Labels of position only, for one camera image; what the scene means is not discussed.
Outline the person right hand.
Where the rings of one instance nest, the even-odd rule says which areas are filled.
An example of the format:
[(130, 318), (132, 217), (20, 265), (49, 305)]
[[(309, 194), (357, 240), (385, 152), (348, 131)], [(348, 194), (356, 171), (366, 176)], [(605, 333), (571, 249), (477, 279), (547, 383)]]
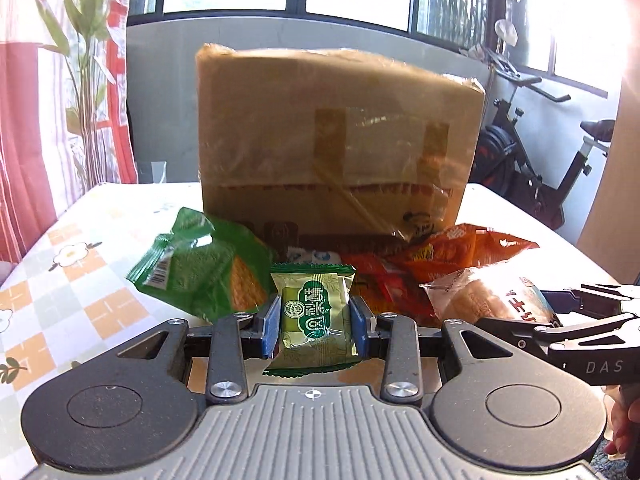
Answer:
[(608, 444), (605, 453), (622, 456), (634, 452), (637, 442), (634, 440), (633, 424), (639, 422), (639, 400), (625, 401), (620, 386), (603, 387), (604, 405), (608, 411), (608, 430), (605, 431)]

